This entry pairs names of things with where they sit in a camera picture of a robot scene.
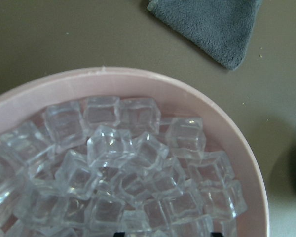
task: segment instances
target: bowl rim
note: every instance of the bowl rim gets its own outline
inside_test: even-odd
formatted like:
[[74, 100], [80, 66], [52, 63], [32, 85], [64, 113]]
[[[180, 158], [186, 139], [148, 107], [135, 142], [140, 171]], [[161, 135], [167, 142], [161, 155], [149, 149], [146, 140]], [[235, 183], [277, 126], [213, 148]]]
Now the bowl rim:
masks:
[[194, 87], [179, 81], [177, 79], [174, 79], [172, 77], [148, 71], [148, 70], [142, 70], [142, 69], [134, 69], [134, 68], [127, 68], [127, 67], [91, 67], [91, 68], [81, 68], [81, 69], [74, 69], [69, 70], [65, 72], [55, 73], [49, 76], [45, 76], [39, 79], [35, 79], [31, 82], [25, 83], [23, 85], [20, 85], [14, 89], [11, 89], [2, 95], [0, 95], [0, 106], [2, 103], [10, 103], [10, 101], [15, 100], [17, 96], [20, 96], [22, 93], [26, 91], [33, 90], [37, 88], [40, 85], [47, 85], [49, 83], [53, 83], [53, 81], [62, 79], [66, 80], [69, 78], [79, 78], [84, 76], [91, 76], [91, 75], [100, 75], [100, 74], [120, 74], [120, 75], [132, 75], [132, 76], [141, 76], [141, 77], [148, 77], [157, 81], [165, 82], [168, 84], [172, 84], [176, 87], [180, 87], [183, 90], [188, 91], [189, 93], [193, 94], [195, 97], [200, 98], [204, 101], [204, 103], [208, 104], [210, 107], [212, 107], [218, 114], [220, 114], [222, 117], [226, 119], [226, 121], [229, 123], [231, 128], [236, 133], [237, 137], [241, 141], [242, 145], [246, 149], [247, 153], [252, 158], [252, 164], [254, 166], [254, 169], [257, 173], [258, 180], [259, 180], [259, 186], [261, 187], [262, 191], [262, 201], [263, 201], [263, 212], [265, 216], [265, 223], [266, 223], [266, 236], [269, 237], [270, 234], [270, 226], [269, 226], [269, 208], [268, 208], [268, 201], [267, 201], [267, 195], [266, 195], [266, 189], [263, 182], [262, 174], [258, 165], [258, 162], [253, 154], [253, 151], [245, 139], [244, 135], [241, 133], [240, 129], [237, 127], [237, 125], [234, 123], [234, 121], [227, 115], [227, 113], [220, 108], [214, 101], [212, 101], [209, 97], [207, 97], [205, 94], [200, 92], [199, 90], [195, 89]]

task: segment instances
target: countertop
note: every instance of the countertop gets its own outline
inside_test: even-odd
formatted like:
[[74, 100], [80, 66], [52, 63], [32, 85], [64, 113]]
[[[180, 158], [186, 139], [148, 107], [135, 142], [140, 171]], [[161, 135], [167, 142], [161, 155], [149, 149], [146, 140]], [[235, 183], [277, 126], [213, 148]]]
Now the countertop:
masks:
[[0, 94], [97, 66], [179, 79], [216, 102], [248, 140], [266, 186], [271, 237], [296, 237], [296, 1], [264, 0], [235, 71], [161, 23], [147, 4], [0, 0]]

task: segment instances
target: pink bowl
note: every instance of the pink bowl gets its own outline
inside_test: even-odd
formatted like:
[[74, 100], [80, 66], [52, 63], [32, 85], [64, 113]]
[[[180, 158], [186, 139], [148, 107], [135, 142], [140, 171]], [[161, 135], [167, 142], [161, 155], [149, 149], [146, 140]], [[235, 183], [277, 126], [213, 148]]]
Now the pink bowl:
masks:
[[238, 236], [269, 237], [265, 187], [248, 142], [218, 105], [176, 79], [137, 69], [104, 67], [44, 77], [0, 96], [0, 134], [48, 105], [92, 95], [153, 97], [163, 114], [202, 117], [206, 149], [227, 152], [243, 187], [248, 211], [237, 218]]

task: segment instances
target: gray cloth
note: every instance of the gray cloth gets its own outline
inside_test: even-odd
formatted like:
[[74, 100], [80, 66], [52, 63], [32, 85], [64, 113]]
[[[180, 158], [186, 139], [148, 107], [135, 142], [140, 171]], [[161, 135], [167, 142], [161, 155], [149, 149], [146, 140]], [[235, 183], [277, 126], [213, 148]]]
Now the gray cloth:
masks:
[[191, 40], [224, 67], [244, 60], [262, 0], [150, 0], [157, 18]]

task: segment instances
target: microfiber cloth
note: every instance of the microfiber cloth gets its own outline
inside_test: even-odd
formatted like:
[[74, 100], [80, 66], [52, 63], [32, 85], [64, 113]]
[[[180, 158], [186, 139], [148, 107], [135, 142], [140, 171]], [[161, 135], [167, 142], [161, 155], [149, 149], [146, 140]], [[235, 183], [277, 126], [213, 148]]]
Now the microfiber cloth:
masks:
[[262, 0], [150, 0], [147, 9], [224, 67], [244, 60]]

